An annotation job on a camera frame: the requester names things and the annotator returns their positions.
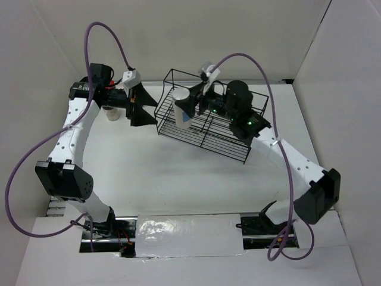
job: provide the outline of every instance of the wire rack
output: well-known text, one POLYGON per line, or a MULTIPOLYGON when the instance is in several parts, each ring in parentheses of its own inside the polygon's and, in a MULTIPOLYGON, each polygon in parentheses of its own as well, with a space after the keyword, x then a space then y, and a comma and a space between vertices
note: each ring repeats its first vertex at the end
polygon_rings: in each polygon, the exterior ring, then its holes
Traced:
MULTIPOLYGON (((174 117, 172 93, 176 88, 186 88, 187 82, 181 80, 192 80, 201 82, 201 79, 190 73, 171 69, 163 80, 163 93, 159 100, 158 107, 154 114, 157 120, 157 133, 188 144, 212 151, 217 154, 238 160, 245 164, 251 148, 240 142, 230 131, 230 121, 206 111, 203 115, 195 115, 192 125, 188 129, 181 129, 176 126, 174 117)), ((226 84, 220 83, 223 90, 226 84)), ((263 116, 268 103, 268 96, 252 92, 253 102, 258 102, 258 106, 253 109, 263 116)))

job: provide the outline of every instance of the white wall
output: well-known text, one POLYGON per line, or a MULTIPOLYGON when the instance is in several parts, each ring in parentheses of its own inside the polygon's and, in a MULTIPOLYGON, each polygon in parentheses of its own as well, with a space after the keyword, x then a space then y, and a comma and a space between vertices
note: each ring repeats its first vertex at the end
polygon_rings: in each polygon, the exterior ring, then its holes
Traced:
MULTIPOLYGON (((145 80, 172 67, 196 73, 232 52, 254 56, 271 79, 295 78, 329 0, 33 0, 71 62, 84 72, 83 32, 103 21, 121 39, 145 80)), ((90 55, 125 70, 112 37, 91 35, 90 55)), ((245 60, 224 66, 223 78, 261 79, 245 60)))
POLYGON ((380 284, 381 0, 333 0, 296 77, 320 163, 342 174, 339 210, 365 286, 380 284))
MULTIPOLYGON (((21 156, 63 123, 74 81, 63 56, 28 0, 0 1, 0 186, 21 156)), ((11 190, 16 221, 31 231, 46 211, 48 196, 34 173, 41 148, 21 168, 11 190)), ((0 198, 0 284, 14 285, 28 238, 12 228, 0 198)))

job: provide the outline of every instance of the white paper cup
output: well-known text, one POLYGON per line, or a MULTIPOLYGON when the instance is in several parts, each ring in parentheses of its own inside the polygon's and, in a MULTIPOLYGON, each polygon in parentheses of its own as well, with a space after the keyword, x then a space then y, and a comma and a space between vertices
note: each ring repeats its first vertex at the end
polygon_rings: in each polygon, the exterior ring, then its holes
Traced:
POLYGON ((176 88, 172 92, 174 119, 176 121, 176 126, 182 129, 189 128, 192 124, 192 119, 186 115, 186 113, 180 107, 178 107, 175 102, 177 100, 185 100, 188 96, 188 88, 176 88))

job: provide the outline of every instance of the purple cable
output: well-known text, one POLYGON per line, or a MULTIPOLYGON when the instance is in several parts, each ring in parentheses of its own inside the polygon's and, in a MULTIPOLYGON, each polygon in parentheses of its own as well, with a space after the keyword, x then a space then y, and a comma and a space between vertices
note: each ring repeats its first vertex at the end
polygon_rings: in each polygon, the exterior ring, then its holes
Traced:
POLYGON ((120 52, 122 54, 122 57, 123 57, 123 60, 124 62, 126 63, 126 66, 127 68, 129 69, 130 68, 130 65, 128 64, 127 62, 127 58, 126 58, 126 55, 124 54, 124 51, 123 51, 123 48, 121 47, 121 44, 120 44, 120 41, 118 39, 118 37, 115 35, 115 33, 107 26, 105 25, 104 23, 101 23, 101 22, 93 22, 89 25, 89 27, 86 29, 86 33, 85 33, 85 42, 84 42, 84 54, 85 54, 85 63, 86 63, 86 71, 88 73, 88 81, 89 81, 89 86, 90 86, 90 89, 89 89, 89 98, 88 98, 88 104, 85 108, 85 110, 81 113, 81 115, 71 123, 70 126, 67 126, 67 127, 64 127, 62 128, 61 130, 53 133, 52 135, 48 136, 47 138, 45 138, 44 140, 42 140, 41 142, 37 143, 34 147, 32 147, 21 159, 20 161, 16 164, 15 168, 13 169, 13 171, 11 172, 10 174, 10 177, 8 179, 8 182, 7 182, 7 185, 5 187, 5 194, 4 194, 4 204, 5 204, 5 212, 7 213, 7 217, 8 217, 8 220, 10 221, 10 223, 12 224, 12 226, 18 230, 19 232, 21 232, 22 234, 24 235, 27 235, 29 237, 35 237, 35 238, 46 238, 46 237, 53 237, 55 235, 58 235, 58 234, 62 234, 63 232, 67 231, 68 229, 70 229, 75 223, 77 223, 83 216, 87 216, 90 220, 90 247, 91 247, 91 250, 93 252, 93 240, 92 240, 92 237, 93 237, 93 219, 91 216, 89 216, 87 213, 83 213, 81 214, 73 223, 71 223, 70 225, 68 225, 66 228, 60 230, 60 231, 57 231, 57 232, 53 232, 51 234, 33 234, 31 232, 28 232, 24 229, 22 229, 17 223, 16 221, 14 220, 13 216, 12 216, 12 213, 11 213, 11 209, 10 209, 10 189, 11 189, 11 184, 12 184, 12 181, 18 171, 18 169, 20 168, 20 166, 24 163, 24 161, 34 152, 36 151, 39 147, 41 147, 43 144, 45 144, 46 142, 48 142, 49 140, 53 139, 54 137, 60 135, 61 133, 67 131, 69 128, 71 128, 71 126, 74 126, 76 125, 82 118, 83 116, 85 116, 85 114, 88 112, 88 110, 90 109, 90 105, 91 105, 91 101, 93 99, 93 96, 94 96, 94 90, 92 88, 92 75, 91 75, 91 70, 90 70, 90 63, 89 63, 89 52, 88 52, 88 42, 89 42, 89 34, 90 34, 90 30, 91 28, 93 28, 94 26, 102 26, 104 27, 106 30, 108 30, 114 37, 115 41, 117 42, 118 46, 119 46, 119 49, 120 49, 120 52))
MULTIPOLYGON (((224 57, 221 61, 219 61, 211 69, 210 73, 214 72, 220 65, 222 65, 225 61, 227 61, 228 59, 230 59, 232 57, 245 57, 245 58, 248 58, 260 70, 260 72, 261 72, 261 74, 262 74, 262 76, 264 78, 264 81, 266 82, 267 89, 268 89, 268 94, 270 96, 271 110, 272 110, 272 113, 273 113, 274 133, 275 133, 275 137, 278 138, 279 137, 279 133, 278 133, 278 127, 277 127, 277 122, 276 122, 275 103, 274 103, 273 91, 271 90, 270 82, 268 81, 266 73, 264 72, 263 68, 260 66, 260 64, 255 59, 253 59, 249 55, 246 55, 246 54, 241 53, 241 52, 230 54, 230 55, 224 57)), ((287 174, 288 174, 288 181, 289 181, 289 189, 290 189, 290 205, 289 205, 289 213, 288 213, 287 225, 281 230, 281 232, 278 234, 278 236, 270 244, 270 247, 269 247, 268 252, 267 252, 267 258, 269 259, 269 261, 274 261, 282 253, 288 259, 291 259, 291 260, 301 260, 301 259, 306 258, 312 252, 312 250, 314 248, 314 244, 315 244, 315 237, 314 237, 314 232, 313 232, 311 226, 309 224, 305 223, 308 226, 308 229, 310 230, 311 236, 312 236, 312 243, 311 243, 311 247, 310 247, 309 251, 305 255, 303 255, 301 257, 290 257, 290 256, 287 256, 287 255, 285 255, 283 253, 283 249, 286 247, 288 236, 290 234, 291 227, 292 227, 292 224, 294 222, 292 220, 292 214, 293 214, 293 180, 292 180, 292 172, 291 172, 290 162, 288 160, 286 151, 285 151, 285 149, 284 149, 284 147, 282 145, 281 140, 279 140, 278 145, 279 145, 280 151, 282 152, 282 156, 285 159, 285 163, 286 163, 287 174), (271 252, 274 249, 274 246, 277 244, 277 239, 280 238, 282 235, 283 235, 282 243, 279 245, 279 248, 275 252, 274 256, 271 256, 271 252)))

